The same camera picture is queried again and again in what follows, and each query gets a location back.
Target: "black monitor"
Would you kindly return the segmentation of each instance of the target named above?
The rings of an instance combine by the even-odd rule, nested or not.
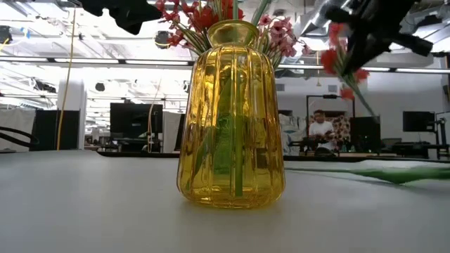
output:
[[[30,151],[56,150],[58,142],[58,125],[60,110],[36,110],[32,135],[39,139],[39,144]],[[64,110],[61,126],[60,149],[78,149],[79,111]]]
[[[403,131],[434,132],[434,112],[403,112]]]
[[[350,119],[350,141],[356,151],[378,153],[381,149],[380,118],[353,117]]]
[[[151,104],[111,103],[112,136],[122,134],[123,138],[138,138],[147,132],[150,106]],[[153,105],[151,122],[152,133],[162,133],[162,105]]]

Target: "flower bouquet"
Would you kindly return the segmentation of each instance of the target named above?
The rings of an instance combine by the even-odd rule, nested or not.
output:
[[[174,4],[171,13],[165,8],[167,1]],[[297,38],[293,34],[290,18],[270,18],[269,15],[262,15],[269,2],[270,0],[262,0],[253,15],[252,24],[260,31],[254,47],[270,59],[275,69],[283,56],[295,56],[297,51],[294,45]],[[170,29],[174,30],[167,43],[170,46],[181,45],[199,56],[212,48],[207,37],[211,26],[223,20],[244,18],[241,9],[233,10],[237,5],[236,0],[208,0],[205,5],[202,5],[201,1],[188,5],[184,0],[157,0],[155,5],[162,12],[163,18],[160,22],[169,22]],[[181,23],[180,13],[188,18],[187,24]]]
[[[323,65],[323,69],[328,74],[336,75],[344,84],[341,89],[342,98],[353,100],[354,94],[356,94],[367,111],[374,119],[376,119],[374,111],[367,103],[366,99],[361,93],[361,90],[359,89],[359,84],[361,83],[361,81],[367,79],[367,77],[369,76],[369,72],[359,69],[351,74],[341,74],[344,70],[344,63],[347,54],[347,42],[346,40],[341,40],[339,38],[344,27],[345,26],[342,23],[330,24],[330,49],[321,54],[321,63]]]

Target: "person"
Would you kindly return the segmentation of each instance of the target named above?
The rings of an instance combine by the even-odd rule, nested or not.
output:
[[[329,153],[333,150],[333,144],[331,140],[333,139],[334,128],[331,122],[325,120],[325,113],[322,110],[317,110],[314,112],[314,123],[309,126],[309,137],[315,138],[319,141],[317,150],[328,150]]]

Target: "ribbed glass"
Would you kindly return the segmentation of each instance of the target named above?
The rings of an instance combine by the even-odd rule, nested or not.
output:
[[[274,70],[252,49],[250,23],[220,22],[208,34],[213,48],[193,68],[178,189],[214,207],[267,205],[285,187]]]

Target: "black cable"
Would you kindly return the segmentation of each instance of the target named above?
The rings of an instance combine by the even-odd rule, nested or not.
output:
[[[24,131],[20,131],[20,130],[17,130],[17,129],[11,129],[11,128],[8,128],[8,127],[3,127],[3,126],[0,126],[0,130],[2,130],[2,131],[9,131],[11,133],[20,134],[20,135],[23,135],[25,137],[30,138],[30,142],[28,143],[28,142],[24,142],[24,141],[18,140],[16,138],[12,137],[12,136],[9,136],[8,134],[0,133],[0,138],[5,139],[7,141],[10,141],[10,142],[12,142],[14,144],[21,145],[21,146],[27,147],[27,148],[33,148],[36,145],[39,145],[39,139],[38,138],[36,138],[35,136],[33,136],[33,135],[29,134],[29,133],[25,133]]]

